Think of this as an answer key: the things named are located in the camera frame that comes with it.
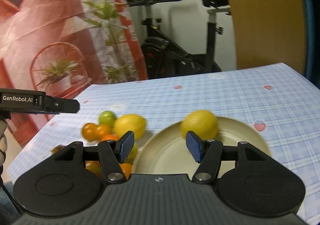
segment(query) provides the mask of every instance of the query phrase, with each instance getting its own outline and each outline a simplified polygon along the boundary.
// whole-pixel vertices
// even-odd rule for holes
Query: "floor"
[[[8,150],[6,152],[6,159],[4,161],[4,171],[1,175],[3,182],[9,182],[11,181],[10,176],[7,173],[7,168],[12,163],[12,161],[16,158],[16,156],[20,153],[22,150],[22,147],[18,144],[18,142],[14,139],[13,135],[10,133],[10,131],[7,129],[4,132],[5,136],[7,137],[8,141]]]

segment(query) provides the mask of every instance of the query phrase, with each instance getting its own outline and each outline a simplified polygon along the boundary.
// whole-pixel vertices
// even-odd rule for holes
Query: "exercise bike handlebar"
[[[137,7],[137,6],[147,6],[147,5],[154,5],[157,3],[164,3],[164,2],[179,2],[182,0],[137,0],[133,2],[128,2],[129,7]]]

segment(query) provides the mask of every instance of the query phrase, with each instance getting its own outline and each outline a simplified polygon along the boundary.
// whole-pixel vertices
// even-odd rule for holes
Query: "blue plaid tablecloth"
[[[285,64],[232,72],[182,76],[109,85],[92,85],[76,98],[77,114],[52,118],[12,162],[15,182],[50,156],[56,145],[83,141],[80,129],[97,122],[103,110],[117,116],[136,113],[157,133],[190,112],[207,109],[256,128],[273,158],[302,178],[306,197],[298,215],[320,221],[320,90]]]

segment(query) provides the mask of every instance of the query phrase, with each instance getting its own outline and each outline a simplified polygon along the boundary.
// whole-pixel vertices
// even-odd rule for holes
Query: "yellow lemon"
[[[134,139],[141,138],[146,132],[146,120],[137,114],[127,114],[116,119],[113,131],[122,137],[127,131],[133,131]]]
[[[133,148],[132,148],[127,160],[125,161],[125,163],[132,164],[137,154],[138,154],[138,147],[137,147],[136,144],[134,144],[134,146],[133,146]]]
[[[208,110],[194,111],[181,123],[181,135],[183,138],[186,138],[188,131],[193,131],[202,140],[214,139],[218,133],[217,118]]]

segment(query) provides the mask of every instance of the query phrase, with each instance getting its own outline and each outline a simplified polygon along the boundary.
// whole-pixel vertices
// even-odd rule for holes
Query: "plate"
[[[252,127],[236,119],[217,116],[219,132],[216,140],[225,146],[236,146],[239,141],[247,141],[271,156],[264,138]],[[150,138],[140,148],[132,167],[132,173],[178,174],[187,173],[192,179],[199,164],[193,160],[186,147],[186,140],[180,134],[181,122],[173,124]],[[218,177],[235,167],[235,161],[223,161]]]

